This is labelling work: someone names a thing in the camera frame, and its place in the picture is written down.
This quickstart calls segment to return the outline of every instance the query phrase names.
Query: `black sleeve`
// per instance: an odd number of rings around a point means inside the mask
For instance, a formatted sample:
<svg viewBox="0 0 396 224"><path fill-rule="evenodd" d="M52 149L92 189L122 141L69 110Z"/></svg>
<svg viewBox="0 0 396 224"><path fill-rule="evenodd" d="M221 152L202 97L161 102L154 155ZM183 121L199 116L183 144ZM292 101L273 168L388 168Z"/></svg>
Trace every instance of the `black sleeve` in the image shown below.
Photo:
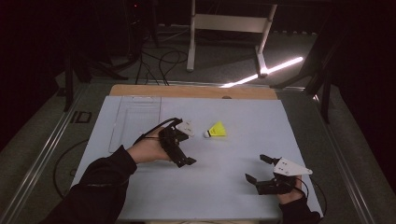
<svg viewBox="0 0 396 224"><path fill-rule="evenodd" d="M40 223L115 223L136 163L121 146L91 163L81 180Z"/></svg>
<svg viewBox="0 0 396 224"><path fill-rule="evenodd" d="M303 197L291 203L279 205L283 214L283 224L317 224L320 222L320 214L311 212Z"/></svg>

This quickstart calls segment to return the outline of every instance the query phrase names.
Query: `shuttlecock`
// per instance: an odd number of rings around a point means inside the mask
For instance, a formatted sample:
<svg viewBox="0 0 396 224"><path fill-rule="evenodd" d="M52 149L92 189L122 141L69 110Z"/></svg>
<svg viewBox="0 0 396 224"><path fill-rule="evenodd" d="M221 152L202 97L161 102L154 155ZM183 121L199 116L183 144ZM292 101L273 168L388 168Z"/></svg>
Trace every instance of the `shuttlecock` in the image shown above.
<svg viewBox="0 0 396 224"><path fill-rule="evenodd" d="M209 130L204 132L204 137L208 138L211 136L226 136L227 132L221 121L215 123Z"/></svg>

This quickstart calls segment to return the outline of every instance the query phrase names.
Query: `black cable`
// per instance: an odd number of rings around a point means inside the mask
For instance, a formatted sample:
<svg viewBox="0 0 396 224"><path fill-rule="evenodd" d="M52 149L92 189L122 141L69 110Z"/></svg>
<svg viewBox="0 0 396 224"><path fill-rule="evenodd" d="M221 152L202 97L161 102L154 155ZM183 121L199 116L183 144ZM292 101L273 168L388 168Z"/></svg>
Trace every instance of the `black cable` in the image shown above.
<svg viewBox="0 0 396 224"><path fill-rule="evenodd" d="M143 50L142 50L142 54L148 55L148 56L151 57L151 58L154 58L154 59L156 59L156 60L159 60L159 65L158 65L158 66L159 66L159 69L160 69L161 76L163 77L163 84L164 84L165 86L169 86L169 83L168 83L168 81L167 81L167 79L166 79L166 75L167 75L172 69L174 69L174 68L176 67L177 64L186 62L186 61L188 60L188 56L187 56L187 53L186 53L186 52L183 52L183 51L178 50L178 49L169 48L169 47L165 47L165 48L162 48L162 49L171 49L171 51L166 52L166 53L163 54L160 58L158 58L158 57L156 57L156 56L154 56L154 55L152 55L152 54L149 54L149 53L147 53L147 52L145 52L145 51L143 51ZM164 59L165 56L167 56L167 55L169 55L169 54L171 54L171 53L177 53L177 60L176 60L175 62L167 61L167 60ZM185 55L185 58L184 58L183 60L180 60L180 58L181 58L180 55L181 55L181 54ZM146 83L148 83L148 74L150 74L150 75L155 79L155 81L157 82L157 84L160 85L159 82L158 82L158 80L155 78L155 76L150 72L150 70L149 70L149 65L148 65L147 63L144 63L143 60L141 60L141 63L143 63L143 65L145 65L145 67L148 69L148 73L146 74ZM162 64L163 64L163 63L170 63L170 64L172 64L172 66L171 66L168 70L166 70L166 72L164 72L164 71L163 71L163 68L162 68Z"/></svg>
<svg viewBox="0 0 396 224"><path fill-rule="evenodd" d="M324 200L324 211L323 211L323 217L326 217L326 213L327 213L327 198L326 195L324 194L324 191L322 190L322 188L319 186L319 184L310 176L309 177L311 179L311 181L314 183L315 187L317 187L321 193L321 195L323 196L323 200Z"/></svg>
<svg viewBox="0 0 396 224"><path fill-rule="evenodd" d="M140 61L139 70L137 70L136 80L134 81L135 85L137 85L137 80L139 79L140 76L140 70L142 69L142 54L140 54L139 56L139 61Z"/></svg>
<svg viewBox="0 0 396 224"><path fill-rule="evenodd" d="M81 145L81 144L83 144L83 143L85 143L85 142L88 142L88 140L89 140L89 139L85 139L85 140L83 140L83 141L80 141L80 142L74 144L73 146L71 146L70 148L68 148L68 149L58 158L58 160L55 162L55 166L54 166L53 172L52 172L52 182L53 182L53 186L54 186L55 189L56 189L56 192L59 194L59 196L61 196L62 199L64 198L64 194L61 193L61 190L60 190L59 187L58 187L58 183L56 182L56 171L57 171L57 169L58 169L59 162L62 160L62 158L64 157L64 155L66 155L68 152L70 152L71 150L75 149L75 148L78 147L79 145Z"/></svg>
<svg viewBox="0 0 396 224"><path fill-rule="evenodd" d="M161 57L161 59L159 60L159 63L158 63L158 67L160 68L161 75L163 76L163 81L164 81L165 85L167 85L167 86L169 86L169 83L168 83L168 81L166 80L166 75L167 75L173 68L176 67L177 63L173 63L173 65L171 66L171 68L169 68L165 73L163 72L163 68L161 67L161 64L162 64L162 62L164 62L163 58L164 58L166 55L171 54L171 53L174 53L174 52L177 53L177 61L179 62L179 60L180 60L180 51L179 51L179 50L173 50L173 51L169 51L169 52L165 53L165 54Z"/></svg>
<svg viewBox="0 0 396 224"><path fill-rule="evenodd" d="M134 144L138 143L138 142L139 142L140 140L142 140L143 138L146 138L147 135L148 135L149 133L152 133L154 130L160 128L160 127L163 126L165 123L168 123L168 122L170 122L170 121L180 121L180 119L172 118L172 119L167 119L167 120L161 122L160 124L158 124L157 126L155 126L154 128L152 128L151 130L149 130L148 132L143 133L142 135L140 135L140 137L138 137L138 138L136 139L136 141L134 141Z"/></svg>
<svg viewBox="0 0 396 224"><path fill-rule="evenodd" d="M305 188L306 188L306 198L308 198L309 197L309 189L308 189L308 186L305 184L305 182L302 180L302 179L299 179L299 178L297 178L296 177L296 179L297 180L300 180L303 184L304 184L304 186L305 186Z"/></svg>

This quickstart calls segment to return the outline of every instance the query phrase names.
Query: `metal leg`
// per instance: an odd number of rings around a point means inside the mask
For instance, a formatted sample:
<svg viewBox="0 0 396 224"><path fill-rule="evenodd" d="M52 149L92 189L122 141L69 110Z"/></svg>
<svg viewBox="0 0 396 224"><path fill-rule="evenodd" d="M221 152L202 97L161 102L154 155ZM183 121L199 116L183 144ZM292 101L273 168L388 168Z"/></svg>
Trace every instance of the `metal leg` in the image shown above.
<svg viewBox="0 0 396 224"><path fill-rule="evenodd" d="M274 19L274 15L276 12L277 5L271 6L270 14L267 17L267 22L264 24L263 31L262 31L262 42L260 46L256 47L256 54L257 54L257 62L259 63L260 73L259 77L266 77L267 73L267 66L265 65L264 56L262 55L262 51L264 49L265 42L267 41L268 34L270 33L272 21Z"/></svg>
<svg viewBox="0 0 396 224"><path fill-rule="evenodd" d="M191 34L190 34L190 49L187 59L187 71L194 70L195 61L195 0L191 0Z"/></svg>

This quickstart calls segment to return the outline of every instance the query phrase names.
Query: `table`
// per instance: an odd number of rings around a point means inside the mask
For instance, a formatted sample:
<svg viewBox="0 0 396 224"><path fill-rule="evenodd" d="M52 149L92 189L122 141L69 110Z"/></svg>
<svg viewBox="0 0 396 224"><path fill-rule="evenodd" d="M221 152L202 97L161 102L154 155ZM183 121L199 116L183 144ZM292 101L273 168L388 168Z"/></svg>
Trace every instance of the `table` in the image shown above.
<svg viewBox="0 0 396 224"><path fill-rule="evenodd" d="M183 142L180 147L187 156L198 160L192 166L178 169L173 163L163 161L139 164L130 181L127 199L120 214L121 220L279 218L276 197L257 195L254 187L244 180L244 173L258 178L272 178L273 167L260 162L262 147L257 146L269 147L264 151L272 157L288 155L288 159L301 165L304 165L304 161L282 104L276 99L274 91L265 88L114 86L102 106L73 185L79 181L89 163L110 155L108 147L104 146L108 146L110 141L122 95L161 96L162 115L168 117L175 112L178 116L191 115L194 130L198 131L204 130L209 125L208 122L215 120L220 112L229 128L229 135L212 141L196 134L185 144ZM241 108L244 108L247 117L235 120L240 115ZM255 114L266 125L257 122L253 118ZM262 127L262 137L249 139ZM305 176L304 181L310 188L308 205L312 210L321 212L309 178Z"/></svg>
<svg viewBox="0 0 396 224"><path fill-rule="evenodd" d="M268 75L268 69L265 65L262 51L268 34L271 29L272 22L276 13L278 5L283 6L302 6L302 7L327 7L331 0L261 0L261 1L244 1L244 4L265 4L270 5L271 9L268 16L265 18L255 17L235 17L224 15L207 15L195 12L195 0L191 0L191 37L190 48L187 60L187 71L192 72L195 61L195 30L221 30L221 31L236 31L236 32L250 32L262 34L261 43L256 46L256 57L259 66L258 74L262 77Z"/></svg>

